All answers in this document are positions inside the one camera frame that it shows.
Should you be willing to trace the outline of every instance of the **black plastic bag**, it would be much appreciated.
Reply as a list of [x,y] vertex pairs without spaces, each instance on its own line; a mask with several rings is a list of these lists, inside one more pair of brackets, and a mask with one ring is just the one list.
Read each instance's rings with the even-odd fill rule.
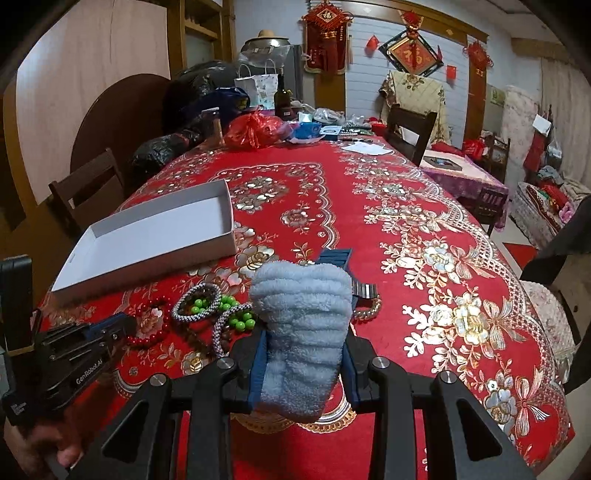
[[238,76],[231,63],[212,60],[194,65],[170,82],[164,95],[162,126],[166,134],[181,130],[192,119],[183,109],[219,87],[234,87]]
[[134,187],[139,188],[166,164],[199,145],[203,140],[203,134],[200,132],[182,130],[141,144],[131,160]]

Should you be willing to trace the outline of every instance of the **red bead bracelet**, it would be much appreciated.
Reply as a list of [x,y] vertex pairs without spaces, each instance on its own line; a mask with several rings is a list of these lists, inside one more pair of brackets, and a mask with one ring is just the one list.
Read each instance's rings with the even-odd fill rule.
[[136,336],[128,335],[126,340],[129,346],[136,348],[149,348],[155,343],[161,342],[168,336],[168,333],[170,332],[170,308],[167,308],[167,306],[169,304],[170,299],[168,297],[158,297],[148,305],[140,304],[136,308],[131,308],[127,311],[128,315],[131,315],[136,320],[139,319],[140,324],[147,320],[143,318],[144,314],[146,312],[150,312],[153,309],[161,310],[163,317],[161,329],[155,333],[152,333],[149,337],[138,338]]

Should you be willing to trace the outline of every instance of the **brown bottle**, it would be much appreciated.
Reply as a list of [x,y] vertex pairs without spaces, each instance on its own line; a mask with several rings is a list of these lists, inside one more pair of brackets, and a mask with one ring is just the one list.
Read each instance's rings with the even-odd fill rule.
[[277,75],[277,91],[275,92],[273,100],[275,101],[275,116],[278,116],[285,121],[291,120],[293,118],[291,97],[289,92],[285,89],[283,70]]

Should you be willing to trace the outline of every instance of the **small red flag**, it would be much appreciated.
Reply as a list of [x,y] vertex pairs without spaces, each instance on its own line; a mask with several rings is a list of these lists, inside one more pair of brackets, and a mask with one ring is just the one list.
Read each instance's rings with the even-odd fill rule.
[[375,35],[372,35],[372,36],[371,36],[371,38],[368,40],[368,43],[367,43],[367,45],[365,46],[365,49],[366,49],[368,52],[371,52],[371,53],[373,53],[374,51],[376,51],[376,50],[377,50],[377,48],[378,48],[378,45],[379,45],[379,40],[378,40],[378,38],[377,38]]
[[451,65],[447,66],[446,77],[447,81],[455,80],[457,76],[457,67],[452,67]]

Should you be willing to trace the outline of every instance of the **metal screw cap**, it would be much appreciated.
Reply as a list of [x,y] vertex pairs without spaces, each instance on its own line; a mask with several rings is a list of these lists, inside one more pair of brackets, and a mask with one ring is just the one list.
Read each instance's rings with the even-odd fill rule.
[[390,365],[390,360],[388,360],[384,356],[374,357],[374,359],[371,360],[371,362],[375,368],[387,368]]
[[455,383],[457,380],[457,375],[451,370],[444,370],[439,374],[439,378],[441,378],[441,380],[445,383]]
[[150,385],[153,387],[162,387],[166,383],[166,375],[154,374],[150,377]]
[[228,356],[223,356],[216,362],[216,365],[222,370],[227,370],[228,368],[232,368],[234,366],[234,360]]

